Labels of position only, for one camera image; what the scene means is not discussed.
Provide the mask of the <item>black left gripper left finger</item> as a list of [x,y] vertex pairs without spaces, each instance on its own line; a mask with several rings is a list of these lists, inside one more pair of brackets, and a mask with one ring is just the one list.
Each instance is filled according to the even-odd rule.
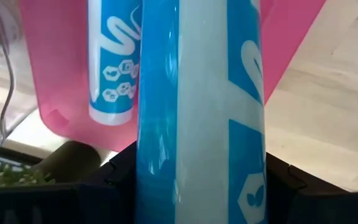
[[36,165],[49,184],[0,187],[0,223],[133,223],[135,156],[132,143],[102,162],[95,148],[68,141]]

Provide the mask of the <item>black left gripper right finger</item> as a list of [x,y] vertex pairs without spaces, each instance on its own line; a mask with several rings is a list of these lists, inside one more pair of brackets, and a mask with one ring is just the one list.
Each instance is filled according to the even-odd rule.
[[267,218],[271,224],[358,224],[358,192],[311,175],[271,155]]

